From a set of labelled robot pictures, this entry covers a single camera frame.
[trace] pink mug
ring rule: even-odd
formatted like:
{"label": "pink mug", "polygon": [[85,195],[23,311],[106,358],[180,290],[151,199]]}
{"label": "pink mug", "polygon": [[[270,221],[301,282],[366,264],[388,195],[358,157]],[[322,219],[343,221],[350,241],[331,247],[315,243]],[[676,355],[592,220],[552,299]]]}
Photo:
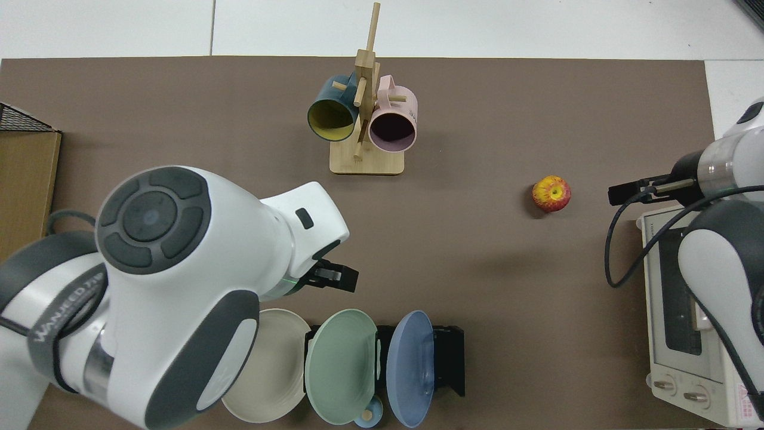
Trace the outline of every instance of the pink mug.
{"label": "pink mug", "polygon": [[385,152],[402,152],[416,140],[416,96],[396,86],[391,75],[380,79],[377,105],[369,121],[369,140]]}

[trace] plate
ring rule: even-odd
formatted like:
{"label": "plate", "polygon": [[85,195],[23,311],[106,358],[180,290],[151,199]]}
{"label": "plate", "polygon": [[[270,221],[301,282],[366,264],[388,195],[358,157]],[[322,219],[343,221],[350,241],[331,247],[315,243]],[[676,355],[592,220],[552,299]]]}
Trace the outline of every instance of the plate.
{"label": "plate", "polygon": [[427,314],[414,311],[400,321],[387,352],[387,399],[403,425],[424,421],[435,391],[435,338]]}
{"label": "plate", "polygon": [[286,309],[260,313],[252,352],[223,404],[246,422],[271,422],[303,399],[305,333],[310,327]]}
{"label": "plate", "polygon": [[333,425],[361,415],[374,397],[377,326],[364,312],[332,315],[308,346],[305,387],[313,409]]}

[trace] white floor tile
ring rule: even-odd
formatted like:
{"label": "white floor tile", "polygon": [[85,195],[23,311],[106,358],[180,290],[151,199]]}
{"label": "white floor tile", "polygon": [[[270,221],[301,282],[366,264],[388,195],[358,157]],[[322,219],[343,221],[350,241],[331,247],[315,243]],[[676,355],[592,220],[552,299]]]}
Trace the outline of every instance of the white floor tile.
{"label": "white floor tile", "polygon": [[[354,56],[372,1],[217,0],[213,54]],[[764,58],[728,0],[382,0],[381,57]]]}
{"label": "white floor tile", "polygon": [[209,55],[213,0],[0,0],[0,58]]}
{"label": "white floor tile", "polygon": [[753,100],[764,96],[764,60],[706,61],[714,134],[721,137]]}

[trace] mug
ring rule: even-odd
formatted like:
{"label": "mug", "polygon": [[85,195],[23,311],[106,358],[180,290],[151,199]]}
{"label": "mug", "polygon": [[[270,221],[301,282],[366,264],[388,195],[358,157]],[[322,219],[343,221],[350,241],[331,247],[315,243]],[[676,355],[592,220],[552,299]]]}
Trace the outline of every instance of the mug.
{"label": "mug", "polygon": [[369,140],[385,152],[411,148],[416,140],[416,111],[414,93],[396,86],[391,75],[383,76],[377,90],[377,108],[369,121]]}
{"label": "mug", "polygon": [[330,142],[346,139],[355,128],[358,107],[353,99],[358,88],[355,72],[330,77],[308,109],[308,125],[320,138]]}

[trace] blue mug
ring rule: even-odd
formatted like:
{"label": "blue mug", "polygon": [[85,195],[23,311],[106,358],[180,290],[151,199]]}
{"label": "blue mug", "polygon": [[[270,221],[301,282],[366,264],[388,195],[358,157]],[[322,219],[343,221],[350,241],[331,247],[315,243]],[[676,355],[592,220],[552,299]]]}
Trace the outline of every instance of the blue mug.
{"label": "blue mug", "polygon": [[355,72],[326,80],[308,109],[308,125],[318,137],[337,142],[352,134],[358,118],[358,107],[353,105],[357,88]]}

